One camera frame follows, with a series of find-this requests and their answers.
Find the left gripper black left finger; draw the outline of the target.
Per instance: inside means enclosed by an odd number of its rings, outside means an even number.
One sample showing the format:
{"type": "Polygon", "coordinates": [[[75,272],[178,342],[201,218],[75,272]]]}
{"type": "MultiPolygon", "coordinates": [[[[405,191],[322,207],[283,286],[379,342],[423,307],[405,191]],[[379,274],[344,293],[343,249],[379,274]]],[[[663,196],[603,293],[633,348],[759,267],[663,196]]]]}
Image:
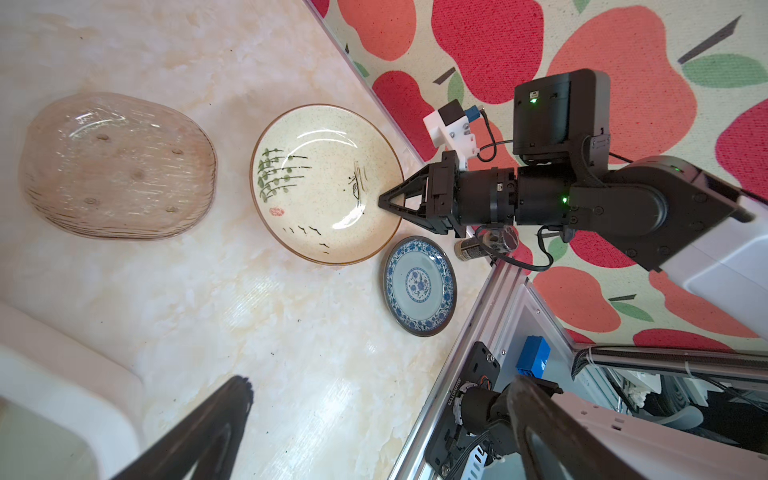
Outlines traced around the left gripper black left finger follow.
{"type": "Polygon", "coordinates": [[[117,479],[228,479],[253,405],[249,379],[228,379],[117,479]]]}

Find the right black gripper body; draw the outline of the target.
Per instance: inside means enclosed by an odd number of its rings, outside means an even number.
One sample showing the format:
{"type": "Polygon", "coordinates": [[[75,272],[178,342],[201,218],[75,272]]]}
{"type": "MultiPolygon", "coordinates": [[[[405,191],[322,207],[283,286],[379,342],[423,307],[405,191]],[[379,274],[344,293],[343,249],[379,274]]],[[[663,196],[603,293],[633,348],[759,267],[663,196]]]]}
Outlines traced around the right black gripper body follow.
{"type": "Polygon", "coordinates": [[[426,167],[424,215],[432,233],[464,237],[470,226],[511,225],[517,206],[518,178],[513,168],[461,171],[452,152],[426,167]]]}

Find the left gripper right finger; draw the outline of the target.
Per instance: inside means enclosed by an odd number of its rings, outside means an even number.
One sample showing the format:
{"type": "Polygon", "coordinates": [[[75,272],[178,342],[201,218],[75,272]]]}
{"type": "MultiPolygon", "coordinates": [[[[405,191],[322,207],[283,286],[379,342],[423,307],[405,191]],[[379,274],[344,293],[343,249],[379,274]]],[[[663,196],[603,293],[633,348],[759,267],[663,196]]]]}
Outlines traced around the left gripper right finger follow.
{"type": "Polygon", "coordinates": [[[555,404],[529,377],[506,388],[506,406],[528,479],[640,479],[642,476],[555,404]]]}

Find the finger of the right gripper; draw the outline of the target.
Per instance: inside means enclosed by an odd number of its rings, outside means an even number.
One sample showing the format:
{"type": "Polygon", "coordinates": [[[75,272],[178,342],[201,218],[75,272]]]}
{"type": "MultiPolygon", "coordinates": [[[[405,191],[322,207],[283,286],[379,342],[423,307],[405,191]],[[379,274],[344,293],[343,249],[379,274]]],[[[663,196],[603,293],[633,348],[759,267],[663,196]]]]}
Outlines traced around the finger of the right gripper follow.
{"type": "Polygon", "coordinates": [[[422,199],[429,179],[429,167],[425,166],[402,183],[382,193],[378,207],[420,228],[431,231],[427,219],[426,203],[422,199]]]}

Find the cream plate with plant drawing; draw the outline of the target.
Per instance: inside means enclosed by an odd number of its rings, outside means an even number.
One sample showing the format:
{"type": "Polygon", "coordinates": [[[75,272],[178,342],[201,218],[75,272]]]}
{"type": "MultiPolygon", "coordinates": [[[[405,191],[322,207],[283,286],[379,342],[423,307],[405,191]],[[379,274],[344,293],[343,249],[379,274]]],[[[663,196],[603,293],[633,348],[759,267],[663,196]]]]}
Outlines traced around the cream plate with plant drawing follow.
{"type": "Polygon", "coordinates": [[[273,120],[253,151],[251,193],[270,234],[317,264],[365,261],[394,237],[400,219],[378,205],[403,170],[390,142],[348,109],[314,104],[273,120]]]}

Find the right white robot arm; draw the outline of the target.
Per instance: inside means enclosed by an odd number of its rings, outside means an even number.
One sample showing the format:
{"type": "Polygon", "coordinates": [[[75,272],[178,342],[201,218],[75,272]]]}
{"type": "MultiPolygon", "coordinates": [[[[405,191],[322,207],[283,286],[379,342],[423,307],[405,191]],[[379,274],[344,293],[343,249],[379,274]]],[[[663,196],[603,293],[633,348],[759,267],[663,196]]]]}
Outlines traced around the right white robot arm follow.
{"type": "Polygon", "coordinates": [[[648,271],[767,334],[767,202],[677,157],[608,165],[610,79],[581,69],[519,85],[517,168],[470,171],[480,109],[451,102],[424,124],[442,149],[379,206],[434,233],[534,226],[563,241],[591,232],[648,271]]]}

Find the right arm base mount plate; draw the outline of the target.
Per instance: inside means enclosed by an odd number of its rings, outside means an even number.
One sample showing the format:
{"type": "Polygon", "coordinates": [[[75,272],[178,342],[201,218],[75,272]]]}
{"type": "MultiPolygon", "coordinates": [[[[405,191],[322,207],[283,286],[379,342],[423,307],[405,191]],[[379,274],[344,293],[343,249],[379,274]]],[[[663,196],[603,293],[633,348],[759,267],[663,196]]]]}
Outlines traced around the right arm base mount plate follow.
{"type": "Polygon", "coordinates": [[[476,341],[449,389],[425,460],[441,479],[479,479],[490,446],[485,433],[500,365],[488,347],[476,341]]]}

